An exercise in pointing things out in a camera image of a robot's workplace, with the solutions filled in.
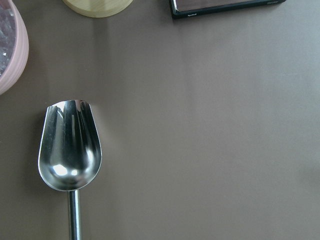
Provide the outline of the steel ice scoop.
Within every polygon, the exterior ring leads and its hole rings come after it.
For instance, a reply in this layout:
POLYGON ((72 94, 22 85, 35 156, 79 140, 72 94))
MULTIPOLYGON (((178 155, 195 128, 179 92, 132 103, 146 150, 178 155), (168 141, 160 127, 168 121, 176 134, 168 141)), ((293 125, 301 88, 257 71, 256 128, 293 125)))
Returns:
POLYGON ((69 238, 81 240, 80 189, 98 174, 102 148, 91 106, 65 100, 46 109, 38 154, 38 171, 52 189, 66 192, 69 238))

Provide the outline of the pink bowl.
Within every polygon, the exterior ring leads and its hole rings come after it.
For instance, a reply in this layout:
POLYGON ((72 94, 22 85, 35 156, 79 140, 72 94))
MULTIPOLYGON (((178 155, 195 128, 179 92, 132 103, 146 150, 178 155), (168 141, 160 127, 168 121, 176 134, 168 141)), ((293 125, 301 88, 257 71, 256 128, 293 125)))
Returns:
POLYGON ((14 12, 16 38, 10 62, 3 75, 0 75, 1 94, 8 91, 18 81, 27 65, 29 56, 29 38, 26 25, 14 2, 8 1, 14 12))

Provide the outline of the clear ice cubes pile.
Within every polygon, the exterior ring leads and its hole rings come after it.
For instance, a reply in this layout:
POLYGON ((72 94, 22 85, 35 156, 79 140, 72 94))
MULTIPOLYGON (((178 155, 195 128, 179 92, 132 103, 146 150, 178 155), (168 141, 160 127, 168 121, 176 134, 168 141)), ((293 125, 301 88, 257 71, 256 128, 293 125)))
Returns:
POLYGON ((8 0, 0 1, 0 75, 3 75, 13 55, 16 43, 15 14, 8 0))

